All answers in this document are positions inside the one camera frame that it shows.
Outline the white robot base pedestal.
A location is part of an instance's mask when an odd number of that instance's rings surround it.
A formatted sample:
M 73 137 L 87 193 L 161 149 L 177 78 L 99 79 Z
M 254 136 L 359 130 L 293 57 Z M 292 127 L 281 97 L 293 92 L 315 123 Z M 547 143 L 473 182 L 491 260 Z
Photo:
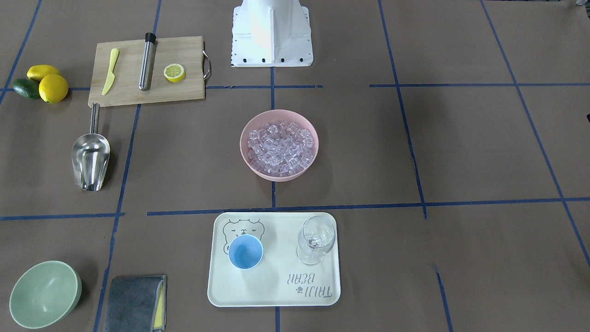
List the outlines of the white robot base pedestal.
M 243 0 L 232 17 L 232 67 L 313 64 L 310 15 L 298 0 Z

